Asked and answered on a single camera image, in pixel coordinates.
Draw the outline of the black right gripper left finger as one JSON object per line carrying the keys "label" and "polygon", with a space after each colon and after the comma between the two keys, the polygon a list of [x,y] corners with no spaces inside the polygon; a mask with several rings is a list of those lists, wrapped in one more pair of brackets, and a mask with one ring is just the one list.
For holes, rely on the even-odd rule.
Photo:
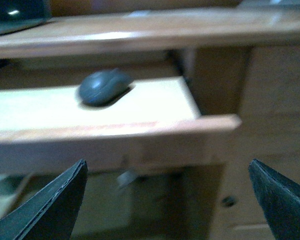
{"label": "black right gripper left finger", "polygon": [[0,219],[0,240],[70,239],[87,177],[87,162],[81,159]]}

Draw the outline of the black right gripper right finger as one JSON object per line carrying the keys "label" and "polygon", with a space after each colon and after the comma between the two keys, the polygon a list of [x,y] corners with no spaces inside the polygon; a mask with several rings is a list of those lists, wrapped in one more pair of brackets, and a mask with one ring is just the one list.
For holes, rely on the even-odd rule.
{"label": "black right gripper right finger", "polygon": [[253,159],[250,181],[264,217],[276,240],[300,240],[300,185]]}

